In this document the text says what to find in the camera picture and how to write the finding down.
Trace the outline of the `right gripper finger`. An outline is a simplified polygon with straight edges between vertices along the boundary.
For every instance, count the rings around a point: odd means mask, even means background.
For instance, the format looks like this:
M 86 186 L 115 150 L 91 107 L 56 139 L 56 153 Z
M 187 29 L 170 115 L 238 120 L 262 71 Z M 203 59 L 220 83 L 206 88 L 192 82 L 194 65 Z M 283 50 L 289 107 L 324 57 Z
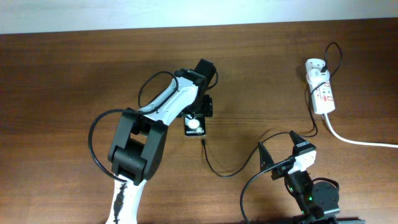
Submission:
M 260 171 L 269 169 L 275 164 L 272 159 L 272 156 L 269 154 L 269 151 L 266 149 L 263 143 L 258 142 L 257 147 L 260 155 Z
M 316 147 L 312 143 L 300 137 L 296 132 L 290 131 L 289 135 L 294 144 L 292 149 L 293 156 L 301 156 L 316 150 Z

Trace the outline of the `black Galaxy flip smartphone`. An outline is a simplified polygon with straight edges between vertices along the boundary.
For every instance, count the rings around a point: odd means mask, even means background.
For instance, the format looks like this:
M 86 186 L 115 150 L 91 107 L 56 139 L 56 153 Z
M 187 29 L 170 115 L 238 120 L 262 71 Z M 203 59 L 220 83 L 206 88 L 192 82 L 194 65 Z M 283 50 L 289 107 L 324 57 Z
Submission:
M 206 134 L 205 117 L 185 118 L 184 134 L 187 137 L 204 136 Z

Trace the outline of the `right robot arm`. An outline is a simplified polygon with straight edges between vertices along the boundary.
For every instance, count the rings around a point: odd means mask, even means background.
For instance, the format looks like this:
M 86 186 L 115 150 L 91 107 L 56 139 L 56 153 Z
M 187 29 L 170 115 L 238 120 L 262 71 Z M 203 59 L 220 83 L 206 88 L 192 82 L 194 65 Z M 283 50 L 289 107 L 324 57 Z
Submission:
M 272 180 L 283 178 L 285 188 L 302 212 L 293 218 L 294 223 L 337 223 L 338 182 L 323 177 L 312 179 L 307 169 L 315 163 L 316 147 L 294 131 L 289 136 L 294 144 L 292 155 L 279 163 L 273 161 L 263 143 L 257 144 L 261 171 L 270 171 Z

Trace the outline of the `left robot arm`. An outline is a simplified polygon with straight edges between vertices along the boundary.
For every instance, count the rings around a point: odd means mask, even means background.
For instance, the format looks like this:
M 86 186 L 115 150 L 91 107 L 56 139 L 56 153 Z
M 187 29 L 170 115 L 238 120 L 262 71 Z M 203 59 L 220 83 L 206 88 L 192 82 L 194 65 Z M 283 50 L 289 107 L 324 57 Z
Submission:
M 201 59 L 194 69 L 175 71 L 170 85 L 137 114 L 122 113 L 108 153 L 117 179 L 106 224 L 137 222 L 142 191 L 160 166 L 175 119 L 183 118 L 186 136 L 206 134 L 205 119 L 213 115 L 206 91 L 216 74 L 214 64 Z

